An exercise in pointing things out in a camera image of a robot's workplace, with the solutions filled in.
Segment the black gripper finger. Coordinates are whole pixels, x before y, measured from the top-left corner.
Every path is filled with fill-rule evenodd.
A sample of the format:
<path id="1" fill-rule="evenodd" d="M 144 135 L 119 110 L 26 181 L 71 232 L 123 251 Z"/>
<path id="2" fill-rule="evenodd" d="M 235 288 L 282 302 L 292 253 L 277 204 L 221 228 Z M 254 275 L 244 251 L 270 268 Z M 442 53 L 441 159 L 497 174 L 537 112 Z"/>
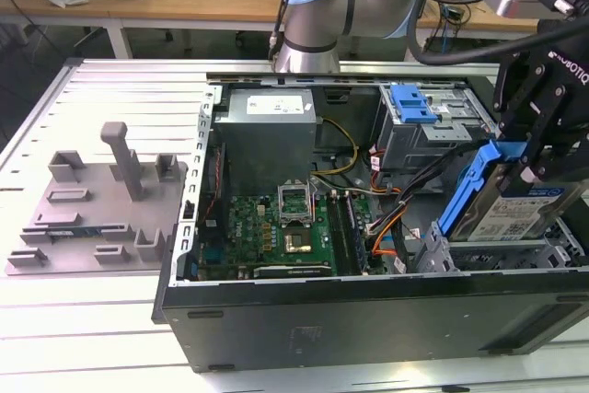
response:
<path id="1" fill-rule="evenodd" d="M 540 138 L 535 128 L 538 113 L 530 106 L 540 83 L 538 54 L 508 54 L 502 58 L 492 102 L 499 114 L 496 139 L 526 142 L 525 154 L 540 153 Z"/>
<path id="2" fill-rule="evenodd" d="M 535 106 L 523 167 L 541 181 L 588 179 L 588 94 L 556 88 Z"/>

